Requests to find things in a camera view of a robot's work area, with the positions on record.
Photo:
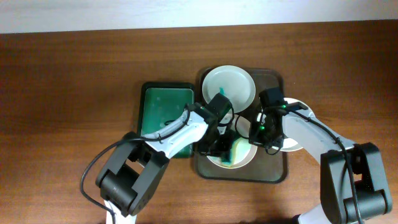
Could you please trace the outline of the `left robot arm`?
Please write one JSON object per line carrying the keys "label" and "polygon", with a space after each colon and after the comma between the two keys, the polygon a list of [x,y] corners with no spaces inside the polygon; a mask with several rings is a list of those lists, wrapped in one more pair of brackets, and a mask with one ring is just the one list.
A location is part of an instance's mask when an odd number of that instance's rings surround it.
{"label": "left robot arm", "polygon": [[128,221],[146,206],[171,158],[184,147],[197,143],[200,155],[226,154],[228,147],[216,145],[221,141],[221,120],[232,109],[229,99],[218,93],[205,106],[187,105],[179,118],[158,131],[143,136],[130,132],[114,143],[95,181],[110,222]]}

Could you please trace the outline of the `green yellow sponge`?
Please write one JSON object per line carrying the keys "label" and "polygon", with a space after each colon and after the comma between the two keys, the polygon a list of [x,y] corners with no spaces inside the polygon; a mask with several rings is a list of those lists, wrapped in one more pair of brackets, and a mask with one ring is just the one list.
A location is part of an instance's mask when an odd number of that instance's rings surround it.
{"label": "green yellow sponge", "polygon": [[215,142],[214,156],[219,157],[221,162],[226,163],[227,165],[232,164],[232,148],[234,142],[238,138],[238,135],[233,130],[225,132],[224,135],[221,135],[217,142]]}

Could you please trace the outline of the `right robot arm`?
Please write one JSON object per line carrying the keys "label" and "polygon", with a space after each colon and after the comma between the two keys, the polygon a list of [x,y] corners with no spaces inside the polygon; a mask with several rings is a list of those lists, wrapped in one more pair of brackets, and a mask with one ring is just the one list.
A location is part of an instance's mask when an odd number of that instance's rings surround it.
{"label": "right robot arm", "polygon": [[293,139],[320,165],[320,204],[296,215],[296,223],[364,223],[391,212],[392,196],[376,145],[344,138],[305,103],[288,103],[278,87],[260,92],[259,100],[249,142],[274,155],[284,140]]}

